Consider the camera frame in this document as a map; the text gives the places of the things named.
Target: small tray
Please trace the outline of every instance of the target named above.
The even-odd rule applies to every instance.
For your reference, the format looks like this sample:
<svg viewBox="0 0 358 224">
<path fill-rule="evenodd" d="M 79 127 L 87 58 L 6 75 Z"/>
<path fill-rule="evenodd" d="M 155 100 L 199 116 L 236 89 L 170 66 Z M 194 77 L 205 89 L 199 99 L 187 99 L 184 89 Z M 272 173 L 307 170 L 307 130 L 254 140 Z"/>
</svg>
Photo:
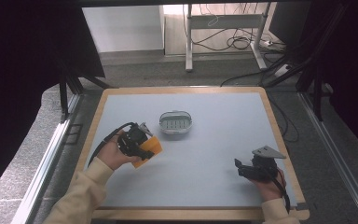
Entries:
<svg viewBox="0 0 358 224">
<path fill-rule="evenodd" d="M 164 133 L 187 133 L 193 121 L 185 111 L 166 112 L 159 117 L 159 127 Z"/>
</svg>

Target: wooden frame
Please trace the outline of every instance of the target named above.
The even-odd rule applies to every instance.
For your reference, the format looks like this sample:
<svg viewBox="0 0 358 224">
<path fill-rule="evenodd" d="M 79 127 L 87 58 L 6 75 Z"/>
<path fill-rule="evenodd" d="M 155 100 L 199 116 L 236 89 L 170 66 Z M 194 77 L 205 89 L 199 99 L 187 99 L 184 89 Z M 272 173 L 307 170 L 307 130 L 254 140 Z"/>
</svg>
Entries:
<svg viewBox="0 0 358 224">
<path fill-rule="evenodd" d="M 269 98 L 263 88 L 260 87 L 152 87 L 152 88 L 122 88 L 108 89 L 103 92 L 94 119 L 89 128 L 89 134 L 83 146 L 80 158 L 78 160 L 75 173 L 84 169 L 84 164 L 90 153 L 94 134 L 97 131 L 98 124 L 103 113 L 103 107 L 109 95 L 115 94 L 178 94 L 178 93 L 227 93 L 227 92 L 257 92 L 260 94 L 263 105 L 268 115 L 275 140 L 280 152 L 287 157 L 283 160 L 290 181 L 295 192 L 297 204 L 304 204 L 305 198 L 299 186 L 293 164 L 287 153 L 283 142 L 281 132 L 274 117 Z M 310 217 L 310 211 L 296 210 L 290 211 L 290 216 L 305 220 Z M 97 209 L 93 213 L 93 218 L 115 219 L 115 220 L 260 220 L 263 219 L 263 213 L 260 207 L 250 207 L 248 209 Z"/>
</svg>

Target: hand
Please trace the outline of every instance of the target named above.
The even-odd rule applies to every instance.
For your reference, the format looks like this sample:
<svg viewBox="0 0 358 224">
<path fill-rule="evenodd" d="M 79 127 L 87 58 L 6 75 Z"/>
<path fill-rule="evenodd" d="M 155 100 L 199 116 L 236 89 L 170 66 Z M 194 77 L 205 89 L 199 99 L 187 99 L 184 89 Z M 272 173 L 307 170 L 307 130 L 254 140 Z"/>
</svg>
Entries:
<svg viewBox="0 0 358 224">
<path fill-rule="evenodd" d="M 266 182 L 251 180 L 251 179 L 249 179 L 249 180 L 252 183 L 254 183 L 255 186 L 258 188 L 264 202 L 273 200 L 273 199 L 279 199 L 282 197 L 281 191 L 274 184 L 274 182 L 269 181 L 268 183 L 266 183 Z M 286 187 L 286 181 L 284 180 L 283 170 L 281 170 L 280 168 L 278 168 L 277 180 L 282 185 L 283 188 Z"/>
<path fill-rule="evenodd" d="M 106 145 L 103 146 L 97 157 L 103 161 L 112 170 L 116 170 L 122 164 L 127 162 L 136 162 L 141 158 L 137 156 L 128 157 L 124 155 L 120 149 L 118 149 L 117 140 L 118 136 L 123 134 L 124 131 L 120 130 L 115 136 L 113 136 Z"/>
</svg>

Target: beige sleeve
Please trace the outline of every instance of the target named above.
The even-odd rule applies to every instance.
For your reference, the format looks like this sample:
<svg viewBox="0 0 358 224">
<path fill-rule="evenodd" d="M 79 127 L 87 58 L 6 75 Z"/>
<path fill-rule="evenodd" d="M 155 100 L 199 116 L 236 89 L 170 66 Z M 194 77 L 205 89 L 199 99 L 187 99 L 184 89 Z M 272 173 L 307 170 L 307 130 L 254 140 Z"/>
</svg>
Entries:
<svg viewBox="0 0 358 224">
<path fill-rule="evenodd" d="M 261 204 L 264 224 L 299 224 L 297 218 L 289 217 L 283 205 L 283 199 L 274 199 Z"/>
<path fill-rule="evenodd" d="M 94 158 L 86 171 L 76 175 L 76 180 L 43 223 L 90 223 L 92 212 L 106 196 L 105 184 L 112 173 L 106 164 Z"/>
</svg>

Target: metal rail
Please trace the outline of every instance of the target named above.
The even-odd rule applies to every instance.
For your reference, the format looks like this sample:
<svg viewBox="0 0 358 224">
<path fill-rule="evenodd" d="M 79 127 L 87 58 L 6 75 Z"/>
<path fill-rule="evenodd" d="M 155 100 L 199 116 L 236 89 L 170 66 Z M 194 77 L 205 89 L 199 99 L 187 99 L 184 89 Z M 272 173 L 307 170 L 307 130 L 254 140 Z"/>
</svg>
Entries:
<svg viewBox="0 0 358 224">
<path fill-rule="evenodd" d="M 72 96 L 69 102 L 70 113 L 75 110 L 79 98 L 80 96 L 76 94 Z M 72 121 L 72 115 L 70 115 L 65 122 L 60 123 L 57 126 L 48 144 L 48 149 L 46 150 L 45 155 L 43 156 L 43 159 L 39 163 L 39 167 L 37 168 L 34 174 L 34 178 L 32 179 L 30 186 L 28 187 L 24 197 L 22 198 L 21 204 L 17 209 L 16 215 L 13 217 L 11 221 L 12 224 L 22 224 L 28 221 L 28 218 L 31 215 L 32 210 L 34 209 L 34 203 L 37 199 L 37 196 L 39 195 L 40 189 L 42 188 L 43 183 L 45 182 L 51 164 L 53 163 L 57 151 L 61 145 L 62 138 L 65 135 L 71 121 Z"/>
<path fill-rule="evenodd" d="M 322 121 L 319 121 L 316 115 L 313 113 L 312 110 L 312 102 L 310 101 L 309 96 L 306 93 L 299 93 L 299 97 L 303 106 L 306 108 L 310 119 L 315 126 L 318 134 L 321 136 L 322 141 L 329 153 L 333 163 L 337 167 L 338 173 L 341 175 L 342 180 L 344 181 L 348 191 L 350 192 L 354 202 L 358 207 L 358 181 L 354 177 L 353 173 L 351 172 L 350 167 L 342 158 L 341 153 L 339 152 L 339 148 L 334 143 L 334 140 L 330 136 L 329 132 L 324 126 Z"/>
</svg>

